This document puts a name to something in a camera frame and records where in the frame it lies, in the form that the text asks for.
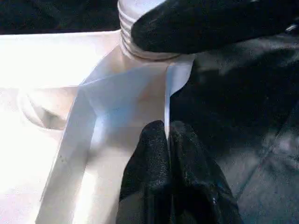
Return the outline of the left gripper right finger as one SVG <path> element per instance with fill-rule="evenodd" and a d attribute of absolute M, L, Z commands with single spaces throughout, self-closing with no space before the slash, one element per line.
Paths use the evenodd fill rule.
<path fill-rule="evenodd" d="M 241 224 L 238 205 L 216 161 L 192 127 L 181 121 L 170 126 L 178 224 Z"/>

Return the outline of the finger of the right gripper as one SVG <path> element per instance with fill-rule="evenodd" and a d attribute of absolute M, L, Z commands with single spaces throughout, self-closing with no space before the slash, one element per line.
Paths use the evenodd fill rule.
<path fill-rule="evenodd" d="M 131 28 L 133 43 L 157 53 L 193 54 L 285 32 L 296 0 L 167 0 Z"/>

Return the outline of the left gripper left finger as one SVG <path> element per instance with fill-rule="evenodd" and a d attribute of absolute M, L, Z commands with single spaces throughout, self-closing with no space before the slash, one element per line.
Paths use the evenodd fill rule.
<path fill-rule="evenodd" d="M 168 224 L 171 167 L 164 123 L 147 124 L 122 177 L 117 224 Z"/>

